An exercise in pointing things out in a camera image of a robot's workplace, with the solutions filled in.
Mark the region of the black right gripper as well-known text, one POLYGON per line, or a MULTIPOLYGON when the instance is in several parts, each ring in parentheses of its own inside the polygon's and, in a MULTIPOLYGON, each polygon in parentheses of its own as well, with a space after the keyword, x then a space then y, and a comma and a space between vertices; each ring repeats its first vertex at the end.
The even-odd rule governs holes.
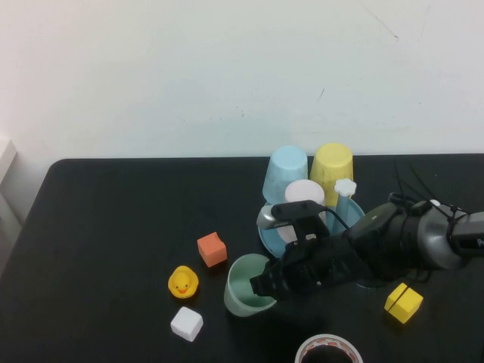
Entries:
POLYGON ((292 226, 296 240, 285 248, 283 260, 269 261, 264 270, 250 278, 257 296, 270 296, 279 301, 307 299, 331 278, 332 260, 341 233, 330 234, 320 219, 298 219, 292 226))

